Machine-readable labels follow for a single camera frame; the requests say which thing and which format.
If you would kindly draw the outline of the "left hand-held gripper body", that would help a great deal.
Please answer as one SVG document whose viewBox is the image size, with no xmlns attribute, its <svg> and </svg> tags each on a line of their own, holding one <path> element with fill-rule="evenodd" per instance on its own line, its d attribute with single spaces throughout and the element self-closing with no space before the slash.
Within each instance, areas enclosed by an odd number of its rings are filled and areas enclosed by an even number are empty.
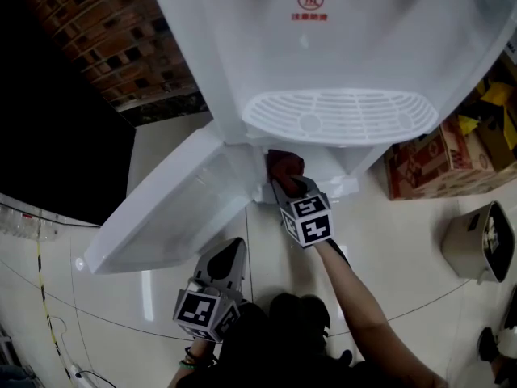
<svg viewBox="0 0 517 388">
<path fill-rule="evenodd" d="M 174 309 L 174 322 L 189 336 L 220 343 L 239 319 L 246 257 L 246 243 L 240 237 L 201 255 Z"/>
</svg>

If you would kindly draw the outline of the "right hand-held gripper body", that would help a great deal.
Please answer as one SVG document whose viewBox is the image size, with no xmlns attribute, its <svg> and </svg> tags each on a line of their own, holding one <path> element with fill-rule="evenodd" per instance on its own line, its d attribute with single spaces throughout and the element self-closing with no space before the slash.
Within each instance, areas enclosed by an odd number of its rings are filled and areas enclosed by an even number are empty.
<svg viewBox="0 0 517 388">
<path fill-rule="evenodd" d="M 292 181 L 299 188 L 301 195 L 298 197 L 290 197 L 277 180 L 272 181 L 288 234 L 301 247 L 310 247 L 332 238 L 334 225 L 326 194 L 307 177 L 295 175 Z"/>
</svg>

